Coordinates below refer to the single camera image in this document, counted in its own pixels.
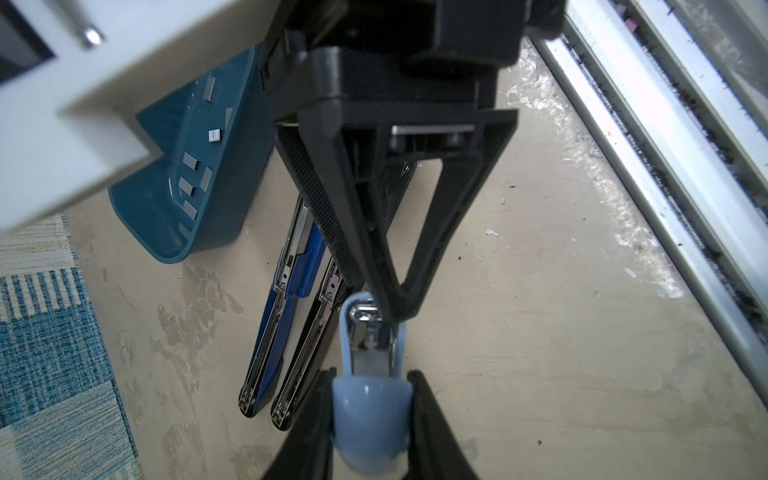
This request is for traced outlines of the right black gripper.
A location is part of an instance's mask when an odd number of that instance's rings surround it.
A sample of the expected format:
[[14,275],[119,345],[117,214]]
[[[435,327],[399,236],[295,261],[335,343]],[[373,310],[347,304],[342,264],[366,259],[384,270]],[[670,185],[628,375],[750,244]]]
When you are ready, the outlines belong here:
[[276,127],[276,147],[343,279],[367,287],[386,321],[419,313],[517,130],[517,110],[488,108],[498,72],[518,61],[523,38],[557,38],[565,10],[280,3],[259,58],[272,118],[296,115],[296,127]]

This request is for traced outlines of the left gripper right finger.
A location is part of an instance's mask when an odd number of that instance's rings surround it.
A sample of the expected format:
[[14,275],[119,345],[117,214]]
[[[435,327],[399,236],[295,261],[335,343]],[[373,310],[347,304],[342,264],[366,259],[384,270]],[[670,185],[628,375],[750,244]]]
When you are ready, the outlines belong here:
[[478,479],[465,458],[425,375],[406,375],[413,387],[407,479]]

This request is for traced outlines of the black stapler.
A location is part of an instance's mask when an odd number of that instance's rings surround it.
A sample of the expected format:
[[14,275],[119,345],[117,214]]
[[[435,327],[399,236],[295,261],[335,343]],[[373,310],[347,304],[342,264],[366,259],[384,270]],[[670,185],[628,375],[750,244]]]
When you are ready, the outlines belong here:
[[288,430],[292,425],[322,366],[343,302],[361,289],[359,285],[350,285],[342,278],[336,259],[328,252],[316,226],[312,227],[310,236],[310,257],[300,271],[298,289],[289,304],[295,305],[311,292],[315,297],[270,410],[273,424],[281,431]]

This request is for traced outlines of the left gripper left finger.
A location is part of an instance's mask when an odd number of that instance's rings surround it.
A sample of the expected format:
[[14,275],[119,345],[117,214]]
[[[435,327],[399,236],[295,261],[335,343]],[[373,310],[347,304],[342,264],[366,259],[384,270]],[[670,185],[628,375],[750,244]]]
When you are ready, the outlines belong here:
[[263,480],[332,478],[332,382],[335,377],[335,368],[318,372]]

